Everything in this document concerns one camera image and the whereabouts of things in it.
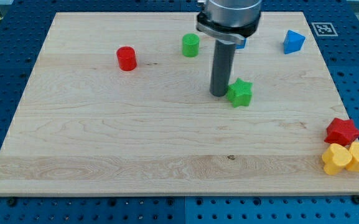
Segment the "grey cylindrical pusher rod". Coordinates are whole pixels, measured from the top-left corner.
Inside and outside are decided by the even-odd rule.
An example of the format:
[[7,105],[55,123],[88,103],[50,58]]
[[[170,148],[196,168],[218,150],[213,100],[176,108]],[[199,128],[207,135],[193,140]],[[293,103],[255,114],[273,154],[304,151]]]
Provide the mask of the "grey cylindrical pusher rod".
[[212,75],[210,79],[210,93],[213,96],[224,96],[228,91],[236,44],[215,41]]

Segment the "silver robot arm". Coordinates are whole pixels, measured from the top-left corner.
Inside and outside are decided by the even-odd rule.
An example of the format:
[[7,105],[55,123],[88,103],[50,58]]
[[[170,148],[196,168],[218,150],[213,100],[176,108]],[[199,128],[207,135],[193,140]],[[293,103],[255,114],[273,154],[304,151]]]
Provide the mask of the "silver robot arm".
[[228,91],[236,47],[253,35],[261,17],[261,0],[204,0],[196,17],[196,29],[215,39],[210,93]]

